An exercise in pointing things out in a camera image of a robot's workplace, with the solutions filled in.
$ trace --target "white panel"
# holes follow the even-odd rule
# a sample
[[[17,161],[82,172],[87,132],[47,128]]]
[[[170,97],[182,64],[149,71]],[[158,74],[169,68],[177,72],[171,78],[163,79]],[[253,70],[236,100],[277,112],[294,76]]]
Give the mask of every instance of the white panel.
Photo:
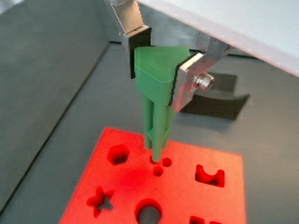
[[[138,2],[299,76],[299,1]]]

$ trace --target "circular hole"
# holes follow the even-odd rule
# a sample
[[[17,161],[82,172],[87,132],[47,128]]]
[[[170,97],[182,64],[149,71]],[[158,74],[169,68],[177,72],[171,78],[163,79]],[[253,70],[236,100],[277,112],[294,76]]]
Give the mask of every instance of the circular hole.
[[[150,163],[151,163],[153,165],[155,165],[155,164],[157,164],[157,162],[154,161],[153,156],[150,157]]]
[[[170,167],[173,165],[173,160],[167,157],[163,159],[163,166]]]
[[[165,169],[162,168],[162,167],[155,167],[154,168],[154,175],[157,176],[157,177],[161,177],[162,175],[165,174]]]

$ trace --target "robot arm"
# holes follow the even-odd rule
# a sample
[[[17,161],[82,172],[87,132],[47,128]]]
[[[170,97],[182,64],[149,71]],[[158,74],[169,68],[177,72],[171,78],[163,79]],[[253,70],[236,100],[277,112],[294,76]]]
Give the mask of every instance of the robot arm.
[[[181,111],[183,109],[193,100],[194,92],[198,88],[205,91],[211,88],[214,77],[207,71],[230,53],[231,47],[209,35],[202,34],[198,41],[199,52],[193,56],[182,56],[183,60],[178,61],[170,53],[165,54],[165,57],[170,58],[162,58],[162,60],[165,59],[169,61],[167,66],[170,66],[170,63],[173,64],[174,61],[175,63],[178,61],[171,74],[173,79],[170,83],[166,83],[165,80],[159,80],[158,78],[158,76],[162,77],[163,74],[151,75],[150,72],[145,72],[145,68],[141,68],[141,64],[146,64],[143,61],[149,61],[149,57],[142,58],[141,54],[145,52],[146,55],[146,51],[149,53],[149,50],[154,50],[154,48],[145,48],[145,51],[141,50],[143,47],[151,46],[153,29],[145,25],[137,1],[106,1],[117,20],[121,39],[126,48],[129,73],[133,79],[137,77],[137,85],[143,94],[145,147],[154,149],[154,161],[159,161],[162,149],[167,145],[173,110]],[[170,51],[170,48],[158,49],[158,51],[153,52],[159,53],[159,50],[162,50],[161,53],[165,53],[165,51]],[[149,92],[151,92],[149,91],[149,86],[151,86],[150,88],[153,88],[155,92],[158,91],[158,93],[149,94]]]

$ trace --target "oval hole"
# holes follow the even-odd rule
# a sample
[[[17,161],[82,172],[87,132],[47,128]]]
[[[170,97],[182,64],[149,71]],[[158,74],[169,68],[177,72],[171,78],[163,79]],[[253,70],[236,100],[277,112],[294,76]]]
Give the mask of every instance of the oval hole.
[[[162,219],[162,208],[154,199],[143,199],[137,205],[135,218],[138,224],[158,224]]]

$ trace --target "metal bracket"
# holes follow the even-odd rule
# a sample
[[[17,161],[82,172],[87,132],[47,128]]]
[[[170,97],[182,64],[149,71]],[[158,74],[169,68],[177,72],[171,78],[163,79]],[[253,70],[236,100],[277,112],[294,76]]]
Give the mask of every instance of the metal bracket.
[[[110,12],[115,15],[119,36],[126,48],[127,69],[131,79],[135,75],[135,49],[151,46],[153,28],[145,25],[138,2],[134,0],[106,0]]]
[[[227,56],[231,50],[230,45],[206,34],[201,35],[198,48],[206,51],[206,53],[195,53],[177,69],[173,100],[170,102],[175,111],[181,111],[193,100],[194,92],[198,88],[205,91],[211,88],[214,77],[207,71]]]

